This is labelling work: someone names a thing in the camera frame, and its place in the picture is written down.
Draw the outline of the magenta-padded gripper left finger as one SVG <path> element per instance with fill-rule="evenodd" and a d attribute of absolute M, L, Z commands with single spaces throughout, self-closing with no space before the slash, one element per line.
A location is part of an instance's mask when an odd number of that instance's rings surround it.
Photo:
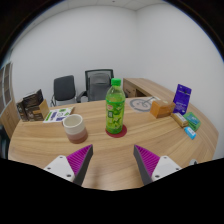
<path fill-rule="evenodd" d="M 92 155 L 93 145 L 90 144 L 68 156 L 59 155 L 44 170 L 81 186 Z"/>

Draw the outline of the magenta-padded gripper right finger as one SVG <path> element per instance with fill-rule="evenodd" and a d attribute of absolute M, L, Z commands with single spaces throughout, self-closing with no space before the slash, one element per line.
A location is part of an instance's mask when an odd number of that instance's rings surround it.
<path fill-rule="evenodd" d="M 159 157 L 141 146 L 135 145 L 133 154 L 144 185 L 181 170 L 168 156 Z"/>

